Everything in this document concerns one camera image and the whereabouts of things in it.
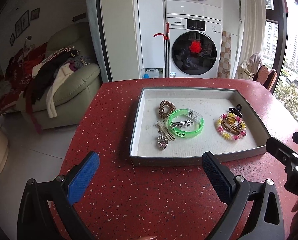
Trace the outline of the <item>person's left hand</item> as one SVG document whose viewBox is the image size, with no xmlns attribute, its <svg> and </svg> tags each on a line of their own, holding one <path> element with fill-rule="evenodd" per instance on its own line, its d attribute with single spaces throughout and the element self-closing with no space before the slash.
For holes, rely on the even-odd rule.
<svg viewBox="0 0 298 240">
<path fill-rule="evenodd" d="M 138 240 L 154 240 L 156 238 L 157 236 L 143 236 L 143 237 L 140 237 Z"/>
</svg>

